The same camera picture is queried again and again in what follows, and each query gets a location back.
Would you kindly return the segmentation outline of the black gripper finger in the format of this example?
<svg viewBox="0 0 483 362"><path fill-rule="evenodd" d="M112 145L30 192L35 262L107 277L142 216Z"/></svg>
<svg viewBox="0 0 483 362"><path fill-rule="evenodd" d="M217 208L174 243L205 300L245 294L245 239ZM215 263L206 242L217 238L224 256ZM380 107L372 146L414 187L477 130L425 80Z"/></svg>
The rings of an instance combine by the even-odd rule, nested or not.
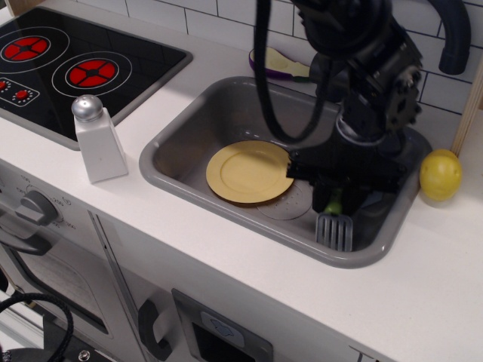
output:
<svg viewBox="0 0 483 362"><path fill-rule="evenodd" d="M341 198L343 215L351 216L356 213L370 193L370 189L345 188Z"/></svg>
<svg viewBox="0 0 483 362"><path fill-rule="evenodd" d="M330 186L316 184L312 190L312 209L316 213L322 213L331 199L332 188Z"/></svg>

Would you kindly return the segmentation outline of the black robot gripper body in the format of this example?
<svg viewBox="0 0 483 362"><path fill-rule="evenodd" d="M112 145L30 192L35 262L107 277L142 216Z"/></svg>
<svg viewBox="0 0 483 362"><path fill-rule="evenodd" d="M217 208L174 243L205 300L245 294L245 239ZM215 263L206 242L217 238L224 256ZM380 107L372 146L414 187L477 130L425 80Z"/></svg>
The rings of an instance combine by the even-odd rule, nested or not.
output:
<svg viewBox="0 0 483 362"><path fill-rule="evenodd" d="M317 187L397 192L408 168L391 152L401 150L395 135L384 134L377 140L362 142L348 140L333 130L317 146L290 151L287 176Z"/></svg>

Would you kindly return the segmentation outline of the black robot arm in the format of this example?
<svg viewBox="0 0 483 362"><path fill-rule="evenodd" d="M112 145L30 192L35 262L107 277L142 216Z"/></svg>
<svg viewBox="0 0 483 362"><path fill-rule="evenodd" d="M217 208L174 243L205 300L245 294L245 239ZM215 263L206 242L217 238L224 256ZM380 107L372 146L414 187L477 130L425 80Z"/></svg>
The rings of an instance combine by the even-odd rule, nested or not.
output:
<svg viewBox="0 0 483 362"><path fill-rule="evenodd" d="M403 128L417 105L421 54L388 1L298 1L306 37L327 77L347 73L331 135L290 153L288 176L313 187L321 213L334 190L354 213L373 191L396 193L408 172L398 161Z"/></svg>

